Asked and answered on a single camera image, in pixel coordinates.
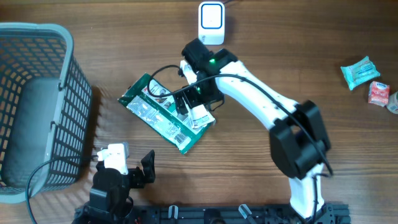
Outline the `white small sachet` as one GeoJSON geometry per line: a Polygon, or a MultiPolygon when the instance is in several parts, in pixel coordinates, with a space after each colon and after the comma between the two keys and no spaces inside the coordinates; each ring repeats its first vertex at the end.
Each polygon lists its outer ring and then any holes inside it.
{"type": "Polygon", "coordinates": [[[189,117],[192,121],[192,128],[198,129],[207,124],[214,123],[215,118],[211,113],[205,108],[204,105],[196,106],[188,110],[189,117]]]}

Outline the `green 3M package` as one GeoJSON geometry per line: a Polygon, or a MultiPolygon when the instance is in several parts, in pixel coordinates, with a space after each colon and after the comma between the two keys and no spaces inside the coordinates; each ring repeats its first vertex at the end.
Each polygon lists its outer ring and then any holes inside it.
{"type": "Polygon", "coordinates": [[[193,128],[188,115],[177,113],[174,98],[162,96],[168,92],[168,89],[145,73],[126,90],[118,101],[166,141],[176,146],[181,154],[186,154],[211,124],[193,128]],[[161,97],[150,96],[148,87],[152,93],[161,97]]]}

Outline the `teal tissue pack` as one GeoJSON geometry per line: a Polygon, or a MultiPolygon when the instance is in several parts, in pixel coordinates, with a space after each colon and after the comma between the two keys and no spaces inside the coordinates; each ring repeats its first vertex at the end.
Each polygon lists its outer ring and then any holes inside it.
{"type": "Polygon", "coordinates": [[[381,76],[368,56],[354,65],[340,68],[351,91],[358,85],[381,76]]]}

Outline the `red small packet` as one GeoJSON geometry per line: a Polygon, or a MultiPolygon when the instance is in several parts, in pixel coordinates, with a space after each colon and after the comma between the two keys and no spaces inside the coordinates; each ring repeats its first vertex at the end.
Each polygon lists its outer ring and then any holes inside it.
{"type": "Polygon", "coordinates": [[[369,86],[368,103],[384,107],[389,102],[390,86],[373,81],[369,86]]]}

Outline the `green lid jar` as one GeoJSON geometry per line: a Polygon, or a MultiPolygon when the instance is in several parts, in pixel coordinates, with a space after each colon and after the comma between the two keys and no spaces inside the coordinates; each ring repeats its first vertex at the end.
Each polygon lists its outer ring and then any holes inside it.
{"type": "Polygon", "coordinates": [[[398,114],[398,92],[393,93],[392,95],[389,96],[389,101],[388,104],[386,105],[386,108],[394,114],[398,114]]]}

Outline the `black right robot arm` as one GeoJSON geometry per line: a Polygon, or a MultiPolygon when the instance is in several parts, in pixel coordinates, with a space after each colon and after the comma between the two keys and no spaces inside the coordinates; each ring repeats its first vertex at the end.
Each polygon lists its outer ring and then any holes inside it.
{"type": "Polygon", "coordinates": [[[320,177],[331,144],[317,105],[284,97],[256,78],[237,56],[226,49],[214,53],[194,39],[182,50],[179,75],[188,85],[175,91],[177,111],[203,116],[211,104],[230,96],[252,113],[268,130],[271,158],[289,178],[290,206],[305,221],[315,223],[324,206],[320,177]]]}

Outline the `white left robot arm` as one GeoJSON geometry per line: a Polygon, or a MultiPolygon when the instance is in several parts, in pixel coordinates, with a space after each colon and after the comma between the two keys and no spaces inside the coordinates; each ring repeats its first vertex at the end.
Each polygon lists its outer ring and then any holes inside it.
{"type": "Polygon", "coordinates": [[[105,168],[103,162],[96,166],[89,201],[75,210],[73,224],[133,223],[134,201],[131,189],[142,189],[155,181],[155,152],[151,150],[142,160],[141,167],[128,169],[127,174],[105,168]]]}

